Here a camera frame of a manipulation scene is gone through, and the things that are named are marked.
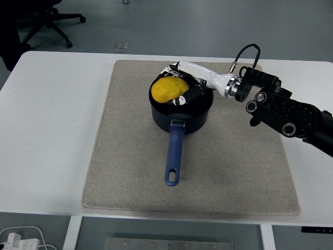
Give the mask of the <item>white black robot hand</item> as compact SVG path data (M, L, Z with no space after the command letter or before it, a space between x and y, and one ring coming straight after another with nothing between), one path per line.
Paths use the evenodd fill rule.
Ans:
M240 83L240 78L233 74L236 65L233 62L228 73L218 74L187 61L170 64L152 85L152 97L158 103L174 106L193 103L208 89L217 90L227 98L235 97Z

